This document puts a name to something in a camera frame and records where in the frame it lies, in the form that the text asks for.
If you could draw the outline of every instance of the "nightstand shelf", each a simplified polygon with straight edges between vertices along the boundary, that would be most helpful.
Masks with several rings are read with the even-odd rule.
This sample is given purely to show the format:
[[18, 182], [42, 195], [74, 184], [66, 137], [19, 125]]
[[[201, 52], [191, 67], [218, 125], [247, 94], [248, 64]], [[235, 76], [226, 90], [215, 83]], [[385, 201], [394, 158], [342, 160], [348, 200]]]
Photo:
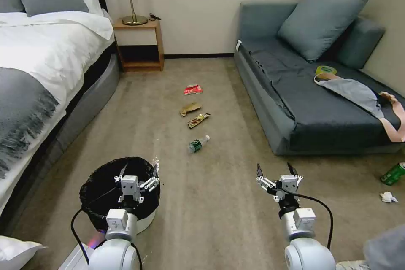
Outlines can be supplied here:
[[165, 63], [160, 22], [114, 25], [119, 58], [125, 72], [162, 71]]

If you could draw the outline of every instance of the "black trash bag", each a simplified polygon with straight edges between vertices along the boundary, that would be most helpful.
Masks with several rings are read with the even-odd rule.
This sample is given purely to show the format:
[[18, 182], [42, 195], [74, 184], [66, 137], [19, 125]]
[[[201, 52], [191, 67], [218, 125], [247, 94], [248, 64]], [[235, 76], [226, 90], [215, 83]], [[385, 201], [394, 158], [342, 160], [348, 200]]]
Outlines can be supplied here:
[[[95, 170], [80, 188], [81, 207], [90, 218], [93, 226], [99, 231], [107, 231], [108, 225], [102, 216], [107, 216], [110, 209], [118, 209], [118, 199], [121, 190], [116, 188], [109, 194], [103, 196], [88, 206], [88, 203], [97, 197], [113, 189], [115, 185], [114, 176], [119, 176], [121, 170], [127, 165], [124, 175], [135, 175], [139, 182], [145, 182], [152, 177], [153, 167], [141, 157], [126, 157], [113, 160]], [[146, 191], [142, 194], [144, 202], [139, 204], [134, 211], [138, 220], [151, 215], [159, 206], [160, 184], [152, 192]]]

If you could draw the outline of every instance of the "green bottle label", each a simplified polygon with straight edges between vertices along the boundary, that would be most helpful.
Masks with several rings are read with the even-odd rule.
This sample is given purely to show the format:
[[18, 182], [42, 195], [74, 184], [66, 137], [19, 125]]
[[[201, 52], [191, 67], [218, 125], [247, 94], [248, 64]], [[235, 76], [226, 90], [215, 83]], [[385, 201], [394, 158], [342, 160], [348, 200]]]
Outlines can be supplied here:
[[192, 141], [191, 144], [193, 145], [195, 152], [201, 149], [201, 143], [199, 140], [196, 139]]
[[405, 175], [405, 164], [400, 162], [395, 165], [391, 170], [381, 176], [381, 181], [386, 185], [392, 185], [400, 180]]

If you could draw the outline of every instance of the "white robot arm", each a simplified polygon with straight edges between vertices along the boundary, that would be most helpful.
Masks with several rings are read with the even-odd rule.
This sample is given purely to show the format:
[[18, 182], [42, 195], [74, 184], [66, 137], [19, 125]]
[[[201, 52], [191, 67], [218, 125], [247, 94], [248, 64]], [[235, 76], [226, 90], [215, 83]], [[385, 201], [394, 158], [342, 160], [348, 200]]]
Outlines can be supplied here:
[[300, 208], [295, 195], [302, 176], [288, 164], [290, 174], [281, 175], [278, 181], [263, 176], [257, 164], [257, 183], [272, 194], [280, 205], [278, 213], [284, 224], [285, 236], [289, 245], [285, 249], [285, 258], [289, 270], [335, 270], [335, 259], [328, 248], [313, 239], [315, 213], [311, 208]]
[[121, 184], [121, 209], [111, 209], [106, 217], [106, 241], [90, 257], [89, 270], [142, 270], [142, 260], [134, 245], [138, 232], [133, 209], [143, 203], [142, 193], [151, 192], [159, 185], [159, 164], [154, 166], [153, 177], [140, 183], [137, 176], [116, 176]]

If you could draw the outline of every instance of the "water bottle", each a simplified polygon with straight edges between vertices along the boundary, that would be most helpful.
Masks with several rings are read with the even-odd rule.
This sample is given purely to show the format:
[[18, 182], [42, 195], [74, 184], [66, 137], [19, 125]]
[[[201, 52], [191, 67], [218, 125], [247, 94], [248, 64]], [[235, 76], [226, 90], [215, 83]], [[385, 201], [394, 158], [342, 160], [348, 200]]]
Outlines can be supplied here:
[[197, 152], [198, 150], [201, 150], [201, 148], [207, 143], [207, 141], [210, 140], [210, 137], [208, 135], [205, 135], [201, 139], [196, 139], [189, 144], [189, 151], [192, 153]]

